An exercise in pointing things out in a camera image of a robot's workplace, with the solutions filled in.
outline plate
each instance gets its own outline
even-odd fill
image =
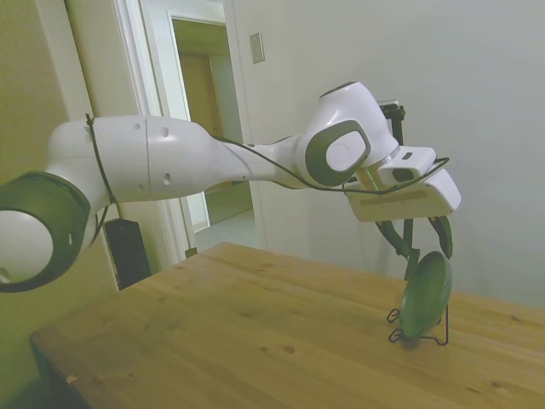
[[[399,316],[404,336],[428,334],[443,315],[451,291],[449,260],[443,253],[432,251],[421,259],[405,287]]]

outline wire plate stand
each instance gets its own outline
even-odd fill
[[[394,308],[392,311],[390,311],[390,314],[388,314],[388,317],[386,320],[392,324],[395,321],[399,319],[399,316],[401,315],[401,312],[399,309]],[[388,341],[391,343],[396,343],[397,341],[400,341],[402,339],[409,339],[407,338],[403,330],[401,328],[396,328],[393,330],[393,332],[390,334],[390,337],[388,337]],[[445,340],[441,341],[439,338],[437,338],[434,335],[426,335],[424,337],[418,337],[418,339],[433,339],[440,347],[444,347],[449,343],[449,306],[447,305],[445,308]]]

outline white wall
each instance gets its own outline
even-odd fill
[[[189,206],[191,223],[195,233],[203,228],[209,228],[210,223],[208,220],[208,211],[206,209],[204,194],[198,193],[187,196],[187,205]]]
[[[0,27],[2,185],[42,170],[50,133],[63,122],[85,118],[91,105],[62,0],[2,1]],[[101,237],[54,282],[0,294],[1,408],[46,406],[47,385],[40,382],[30,335],[117,290]]]
[[[234,0],[234,9],[247,141],[304,130],[318,97],[346,81],[400,99],[406,142],[452,157],[462,193],[451,218],[456,288],[545,306],[543,1]],[[255,32],[267,58],[257,65]],[[341,195],[266,183],[260,192],[272,250],[403,275],[403,260],[374,225],[356,225]],[[439,247],[426,222],[415,244]]]

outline wood grain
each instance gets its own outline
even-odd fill
[[[225,244],[32,341],[101,409],[545,407],[543,311],[456,294],[447,347],[391,344],[403,288]]]

